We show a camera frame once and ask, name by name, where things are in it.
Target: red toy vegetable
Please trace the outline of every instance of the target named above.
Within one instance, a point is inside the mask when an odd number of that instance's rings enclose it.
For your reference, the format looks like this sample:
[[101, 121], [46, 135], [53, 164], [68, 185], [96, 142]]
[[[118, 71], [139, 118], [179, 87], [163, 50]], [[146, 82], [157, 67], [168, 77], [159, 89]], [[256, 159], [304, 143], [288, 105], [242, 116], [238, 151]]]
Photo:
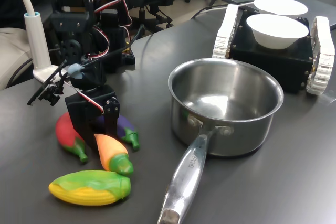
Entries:
[[88, 160], [88, 156], [85, 154], [84, 140], [75, 131], [68, 112], [61, 115], [57, 120], [55, 132], [59, 144], [64, 149], [79, 156], [82, 163]]

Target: purple eggplant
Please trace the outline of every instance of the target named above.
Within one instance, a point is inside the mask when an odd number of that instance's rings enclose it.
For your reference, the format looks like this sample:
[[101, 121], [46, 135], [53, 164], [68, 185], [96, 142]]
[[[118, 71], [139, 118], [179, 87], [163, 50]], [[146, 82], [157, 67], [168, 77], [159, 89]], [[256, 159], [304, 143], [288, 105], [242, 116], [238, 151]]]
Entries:
[[[99, 131], [104, 131], [104, 116], [101, 115], [98, 117], [92, 126], [94, 126]], [[138, 133], [135, 130], [135, 127], [122, 115], [119, 115], [118, 118], [117, 135], [118, 138], [124, 142], [132, 144], [135, 151], [140, 148], [138, 142]]]

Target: white lamp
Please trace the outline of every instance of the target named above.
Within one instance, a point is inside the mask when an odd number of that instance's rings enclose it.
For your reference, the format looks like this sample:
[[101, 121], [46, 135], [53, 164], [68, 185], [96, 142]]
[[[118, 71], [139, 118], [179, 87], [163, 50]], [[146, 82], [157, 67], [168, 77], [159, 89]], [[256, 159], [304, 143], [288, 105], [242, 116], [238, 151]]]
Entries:
[[[34, 65], [33, 75], [37, 80], [45, 82], [45, 80], [57, 69], [57, 66], [52, 65], [50, 62], [40, 13], [34, 11], [30, 0], [23, 0], [23, 3], [27, 10], [24, 17], [30, 50], [32, 52], [31, 56]], [[59, 75], [56, 75], [54, 82], [59, 80]]]

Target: lamp base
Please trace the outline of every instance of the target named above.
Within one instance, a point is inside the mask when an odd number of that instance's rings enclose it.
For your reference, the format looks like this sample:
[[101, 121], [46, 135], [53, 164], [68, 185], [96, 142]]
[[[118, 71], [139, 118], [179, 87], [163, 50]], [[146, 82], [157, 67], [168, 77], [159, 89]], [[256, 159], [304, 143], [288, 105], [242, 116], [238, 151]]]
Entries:
[[[38, 69], [34, 69], [33, 70], [33, 75], [34, 77], [39, 80], [40, 82], [45, 82], [48, 77], [53, 73], [55, 72], [55, 70], [57, 69], [58, 67], [55, 66], [55, 65], [50, 65], [48, 67], [45, 67], [45, 68], [38, 68]], [[62, 69], [62, 74], [65, 74], [66, 73], [66, 70]], [[53, 80], [53, 82], [58, 82], [60, 80], [60, 76], [57, 74], [55, 75], [55, 79]]]

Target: saucepan handle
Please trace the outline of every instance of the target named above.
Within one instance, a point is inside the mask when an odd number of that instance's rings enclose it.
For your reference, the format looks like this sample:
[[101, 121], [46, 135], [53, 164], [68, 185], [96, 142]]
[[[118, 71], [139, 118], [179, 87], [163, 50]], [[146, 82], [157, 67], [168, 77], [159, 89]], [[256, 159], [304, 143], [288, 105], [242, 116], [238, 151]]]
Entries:
[[195, 196], [213, 131], [202, 131], [188, 147], [170, 181], [157, 224], [180, 224]]

